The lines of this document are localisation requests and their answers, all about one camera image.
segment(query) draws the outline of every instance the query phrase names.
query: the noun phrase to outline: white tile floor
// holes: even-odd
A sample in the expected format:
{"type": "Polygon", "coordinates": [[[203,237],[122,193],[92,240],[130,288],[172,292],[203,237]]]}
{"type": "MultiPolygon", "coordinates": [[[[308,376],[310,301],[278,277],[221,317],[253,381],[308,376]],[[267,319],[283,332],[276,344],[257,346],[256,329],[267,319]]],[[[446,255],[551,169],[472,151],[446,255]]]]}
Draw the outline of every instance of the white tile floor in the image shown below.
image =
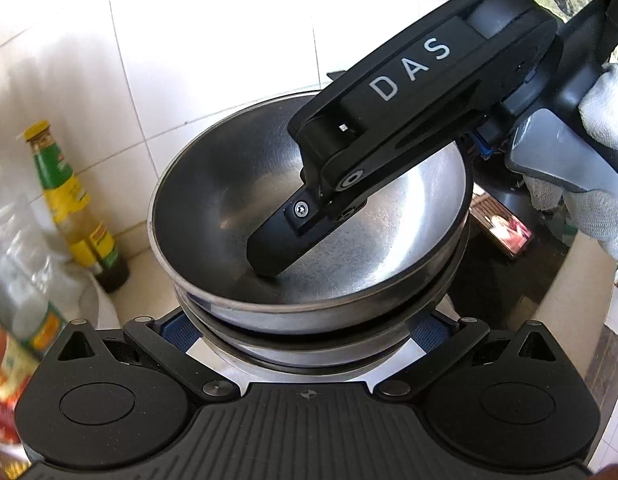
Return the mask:
{"type": "Polygon", "coordinates": [[[588,466],[595,472],[615,463],[618,463],[618,400],[615,403],[611,419],[602,434],[602,440],[588,466]]]}

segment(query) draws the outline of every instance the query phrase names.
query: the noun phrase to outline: gloved hand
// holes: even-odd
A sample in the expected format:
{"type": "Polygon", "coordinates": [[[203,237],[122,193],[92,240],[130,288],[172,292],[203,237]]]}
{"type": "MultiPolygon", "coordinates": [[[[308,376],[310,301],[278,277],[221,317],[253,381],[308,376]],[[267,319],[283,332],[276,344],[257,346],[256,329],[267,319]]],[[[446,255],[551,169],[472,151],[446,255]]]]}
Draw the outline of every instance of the gloved hand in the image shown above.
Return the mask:
{"type": "MultiPolygon", "coordinates": [[[[587,133],[618,150],[618,64],[609,65],[578,108],[587,133]]],[[[531,176],[524,176],[524,182],[536,209],[552,209],[563,198],[576,227],[618,261],[618,200],[613,195],[602,190],[573,193],[531,176]]]]}

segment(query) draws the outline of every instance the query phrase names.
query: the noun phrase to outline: ribbed black surface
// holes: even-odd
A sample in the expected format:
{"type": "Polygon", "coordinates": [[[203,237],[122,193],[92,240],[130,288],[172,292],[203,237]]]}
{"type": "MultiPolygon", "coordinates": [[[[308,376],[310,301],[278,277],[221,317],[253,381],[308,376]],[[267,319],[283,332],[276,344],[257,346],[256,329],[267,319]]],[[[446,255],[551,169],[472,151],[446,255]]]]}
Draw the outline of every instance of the ribbed black surface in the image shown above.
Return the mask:
{"type": "Polygon", "coordinates": [[[375,400],[361,384],[253,384],[207,406],[162,455],[117,472],[34,466],[23,479],[491,480],[581,479],[570,466],[531,476],[481,470],[441,449],[407,406],[375,400]]]}

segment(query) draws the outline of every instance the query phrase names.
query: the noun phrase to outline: robotic arm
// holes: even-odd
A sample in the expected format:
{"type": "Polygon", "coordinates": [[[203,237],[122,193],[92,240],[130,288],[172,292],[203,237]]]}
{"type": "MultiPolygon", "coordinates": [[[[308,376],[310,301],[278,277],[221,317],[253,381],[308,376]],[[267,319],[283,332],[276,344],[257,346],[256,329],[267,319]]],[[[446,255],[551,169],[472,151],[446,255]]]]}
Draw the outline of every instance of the robotic arm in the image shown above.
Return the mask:
{"type": "Polygon", "coordinates": [[[291,119],[305,184],[252,234],[247,259],[259,274],[276,276],[449,142],[474,132],[500,145],[540,110],[585,139],[618,176],[618,151],[590,137],[578,112],[617,43],[618,0],[444,4],[291,119]]]}

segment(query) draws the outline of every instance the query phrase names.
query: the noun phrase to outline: bottle cap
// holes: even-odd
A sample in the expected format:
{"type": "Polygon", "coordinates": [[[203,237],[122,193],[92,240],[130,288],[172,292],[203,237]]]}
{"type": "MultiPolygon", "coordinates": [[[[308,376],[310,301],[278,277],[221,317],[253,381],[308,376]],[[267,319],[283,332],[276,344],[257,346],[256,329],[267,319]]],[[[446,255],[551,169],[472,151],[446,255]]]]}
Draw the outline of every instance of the bottle cap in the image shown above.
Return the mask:
{"type": "Polygon", "coordinates": [[[32,126],[27,128],[22,134],[24,135],[25,140],[29,142],[34,137],[44,132],[47,128],[49,128],[49,121],[43,119],[42,121],[38,121],[37,123],[32,124],[32,126]]]}

